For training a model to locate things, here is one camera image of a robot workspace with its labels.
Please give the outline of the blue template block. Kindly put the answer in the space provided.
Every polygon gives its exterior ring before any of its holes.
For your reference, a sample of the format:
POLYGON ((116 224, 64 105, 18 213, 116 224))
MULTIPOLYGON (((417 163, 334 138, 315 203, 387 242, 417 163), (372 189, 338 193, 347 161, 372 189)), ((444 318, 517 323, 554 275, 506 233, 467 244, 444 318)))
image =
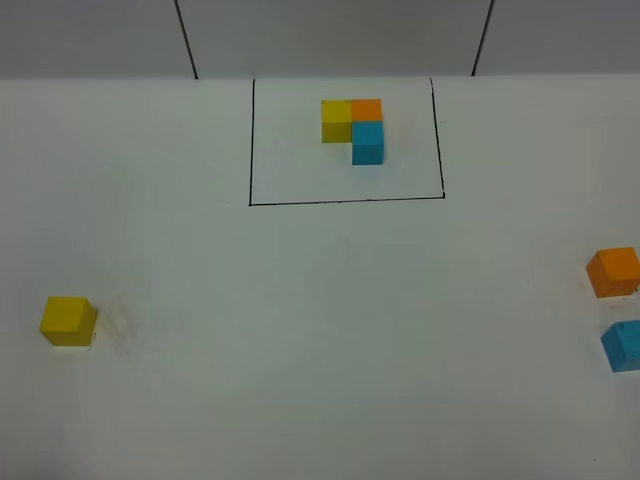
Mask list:
POLYGON ((384 163, 384 127, 382 121, 352 123, 352 164, 382 165, 384 163))

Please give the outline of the yellow template block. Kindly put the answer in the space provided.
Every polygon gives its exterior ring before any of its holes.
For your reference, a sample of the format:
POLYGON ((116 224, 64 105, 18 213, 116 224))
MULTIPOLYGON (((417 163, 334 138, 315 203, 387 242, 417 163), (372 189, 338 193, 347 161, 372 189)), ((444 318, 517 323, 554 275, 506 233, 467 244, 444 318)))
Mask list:
POLYGON ((323 143, 352 142, 350 100, 321 101, 321 138, 323 143))

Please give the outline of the orange template block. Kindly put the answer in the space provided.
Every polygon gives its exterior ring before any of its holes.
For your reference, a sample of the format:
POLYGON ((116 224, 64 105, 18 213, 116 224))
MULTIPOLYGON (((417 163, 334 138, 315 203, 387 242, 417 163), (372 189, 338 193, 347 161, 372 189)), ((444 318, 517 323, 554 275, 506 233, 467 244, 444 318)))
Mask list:
POLYGON ((351 118, 353 122, 381 122, 383 120, 381 100, 353 99, 351 101, 351 118))

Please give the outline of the blue loose block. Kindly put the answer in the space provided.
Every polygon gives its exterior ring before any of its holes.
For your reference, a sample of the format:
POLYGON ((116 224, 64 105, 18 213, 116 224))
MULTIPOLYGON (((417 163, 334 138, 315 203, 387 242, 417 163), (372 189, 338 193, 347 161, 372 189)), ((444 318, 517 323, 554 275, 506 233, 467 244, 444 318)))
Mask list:
POLYGON ((638 371, 640 321, 615 322, 601 337, 611 370, 615 373, 638 371))

